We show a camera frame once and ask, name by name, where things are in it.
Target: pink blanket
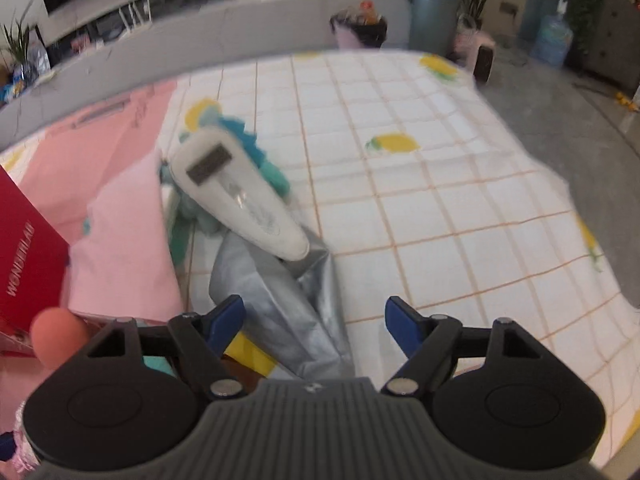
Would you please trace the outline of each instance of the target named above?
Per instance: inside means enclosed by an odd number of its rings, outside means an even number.
[[[69,309],[93,317],[167,322],[183,311],[169,254],[153,152],[89,205],[91,232],[70,251]]]
[[[47,131],[20,189],[68,243],[82,237],[86,206],[98,190],[153,149],[175,87],[175,81],[149,85]]]

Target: gray trash can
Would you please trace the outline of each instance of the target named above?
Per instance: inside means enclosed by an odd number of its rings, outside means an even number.
[[[460,0],[409,0],[409,49],[446,56],[453,50]]]

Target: cabinet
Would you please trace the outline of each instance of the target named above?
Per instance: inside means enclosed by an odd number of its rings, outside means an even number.
[[[585,68],[635,92],[640,83],[640,10],[604,0]]]

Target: wall outlet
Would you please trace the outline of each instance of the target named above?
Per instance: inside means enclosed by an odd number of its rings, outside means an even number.
[[[519,8],[516,4],[512,4],[509,2],[502,2],[500,4],[500,12],[503,12],[505,14],[509,14],[510,16],[517,16],[518,12],[519,12]]]

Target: orange ball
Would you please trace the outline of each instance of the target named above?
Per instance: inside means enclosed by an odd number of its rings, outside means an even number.
[[[66,308],[47,308],[31,322],[33,352],[51,370],[64,364],[90,339],[87,323]]]

